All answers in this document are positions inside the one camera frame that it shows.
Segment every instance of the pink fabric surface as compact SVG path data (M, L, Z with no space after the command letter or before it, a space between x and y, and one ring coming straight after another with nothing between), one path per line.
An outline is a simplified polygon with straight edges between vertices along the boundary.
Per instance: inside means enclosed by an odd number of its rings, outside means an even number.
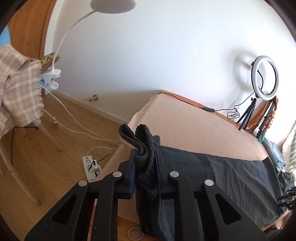
M163 146L249 161L268 156L263 145L250 134L212 113L164 94L152 97L128 125L135 131L139 124L147 125L152 135L159 135ZM130 150L122 144L99 178L116 171L122 161L128 160ZM118 215L139 222L134 199L119 200Z

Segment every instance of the blue cushion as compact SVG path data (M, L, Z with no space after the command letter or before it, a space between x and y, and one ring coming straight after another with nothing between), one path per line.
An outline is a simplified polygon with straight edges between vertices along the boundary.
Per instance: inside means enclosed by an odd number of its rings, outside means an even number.
M10 44L9 30L6 26L0 35L0 46Z

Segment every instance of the white cable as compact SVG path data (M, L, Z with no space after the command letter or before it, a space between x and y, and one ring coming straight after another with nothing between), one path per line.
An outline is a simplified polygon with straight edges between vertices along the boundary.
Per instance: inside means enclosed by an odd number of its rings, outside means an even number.
M66 111L72 116L72 118L75 120L75 122L79 125L79 126L81 126L83 129L85 129L85 130L87 130L87 131L89 131L89 132L91 132L91 133L93 133L93 134L96 134L96 135L98 135L98 136L100 136L100 137L103 137L103 138L105 138L106 140L103 140L103 141L111 141L111 140L109 140L108 138L106 138L106 137L104 137L104 136L102 136L102 135L100 135L100 134L97 134L97 133L95 133L95 132L93 132L93 131L90 131L90 130L88 130L88 129L86 129L85 127L83 127L80 123L78 123L78 121L75 119L75 117L70 113L70 111L65 107L65 105L55 96L55 95L53 95L48 89L46 89L46 88L44 88L43 86L42 86L42 88L43 89L45 89L45 90L47 90L48 91L48 93L49 94L51 94L58 102L60 102L61 104L62 104L62 106L66 109ZM117 142L121 142L121 141L111 141L111 142L114 142L115 144L117 144L117 145L119 145Z
M107 148L107 149L110 149L110 150L117 150L117 149L110 148L110 147L105 147L105 146L96 146L96 147L90 149L90 150L88 151L88 153L86 154L86 156L88 156L89 153L90 153L93 149L96 149L96 148Z
M79 133L79 134L86 134L86 135L89 135L90 137L92 137L92 138L94 138L94 139L101 140L101 141L106 141L106 140L100 139L100 138L98 138L98 137L94 137L94 136L90 135L89 133L85 133L85 132L79 132L79 131L71 130L71 129L69 129L68 127L66 127L66 126L64 126L63 124L61 124L59 121L57 121L56 118L53 117L51 114L49 114L46 110L43 110L43 111L44 111L46 114L48 114L53 120L55 120L58 124L60 124L62 127L66 128L66 129L69 130L69 131L76 132L76 133Z
M84 15L83 17L81 17L80 19L78 19L66 32L65 32L65 34L64 34L64 36L62 37L62 39L61 39L61 41L60 41L60 43L59 43L59 46L57 47L57 50L56 50L56 52L55 52L55 54L54 54L54 58L53 58L53 60L52 60L52 70L54 70L54 62L55 62L55 59L56 59L56 57L57 57L57 54L58 54L58 52L59 52L59 49L60 49L60 47L61 47L61 45L62 45L62 43L63 43L63 41L65 40L65 37L67 36L67 34L68 34L68 32L77 24L77 23L79 23L81 20L83 20L83 19L85 19L86 17L88 17L89 15L91 15L91 14L93 14L93 13L95 13L96 11L91 11L91 12L89 12L88 14L86 14L86 15Z

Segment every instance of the folded black fabric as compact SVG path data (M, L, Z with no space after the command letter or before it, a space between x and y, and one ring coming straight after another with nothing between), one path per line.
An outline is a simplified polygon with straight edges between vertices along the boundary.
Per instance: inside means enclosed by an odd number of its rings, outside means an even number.
M174 240L174 201L160 200L157 194L155 149L161 151L165 163L191 181L213 180L260 227L285 211L277 207L278 197L293 186L291 176L275 169L269 158L246 161L160 146L160 137L152 136L145 125L139 125L135 134L122 125L119 133L138 149L136 211L147 235Z

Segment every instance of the floor plank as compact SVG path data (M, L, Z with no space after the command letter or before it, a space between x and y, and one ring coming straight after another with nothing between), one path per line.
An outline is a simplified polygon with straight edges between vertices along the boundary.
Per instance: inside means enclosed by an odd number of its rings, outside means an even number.
M112 141L119 141L119 125L96 113L86 110L74 103L58 97L77 119L77 121L99 135ZM89 133L81 128L66 112L61 104L52 96L44 97L45 110L56 117L66 127ZM59 124L54 124L46 113L41 122L48 132L61 144L63 151L44 138L35 129L25 129L27 136L15 131L13 146L13 164L28 189L41 201L34 204L19 187L6 168L0 157L0 167L4 175L0 175L0 213L4 220L22 241L27 232L48 212L48 210L79 180L85 179L86 174L82 157L96 146L106 146L116 149L119 145L92 138L86 134L71 132ZM7 150L11 150L12 132L8 132L2 142ZM97 148L91 151L93 159L100 160L115 150ZM102 168L108 163L111 155L100 161Z

